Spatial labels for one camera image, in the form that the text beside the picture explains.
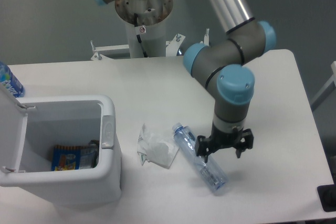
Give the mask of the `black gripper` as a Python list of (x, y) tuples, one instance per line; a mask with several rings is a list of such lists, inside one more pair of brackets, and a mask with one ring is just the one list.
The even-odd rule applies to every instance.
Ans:
[(210, 137), (199, 135), (196, 140), (196, 156), (203, 158), (204, 162), (208, 162), (208, 157), (225, 148), (235, 148), (237, 158), (245, 150), (253, 148), (254, 135), (251, 129), (237, 130), (234, 129), (231, 133), (225, 133), (219, 130), (214, 124)]

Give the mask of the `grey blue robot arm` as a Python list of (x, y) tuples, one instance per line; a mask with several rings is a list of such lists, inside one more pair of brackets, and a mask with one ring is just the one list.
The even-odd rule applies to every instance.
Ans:
[[(119, 17), (130, 25), (129, 49), (132, 58), (166, 54), (163, 36), (151, 33), (168, 17), (172, 0), (95, 0), (99, 5), (115, 4)], [(209, 137), (198, 136), (195, 153), (208, 158), (212, 153), (233, 147), (236, 155), (253, 147), (254, 137), (244, 127), (254, 94), (254, 75), (245, 64), (272, 50), (274, 29), (256, 21), (245, 0), (210, 0), (226, 39), (215, 46), (200, 42), (190, 46), (183, 64), (190, 75), (214, 98), (214, 116)]]

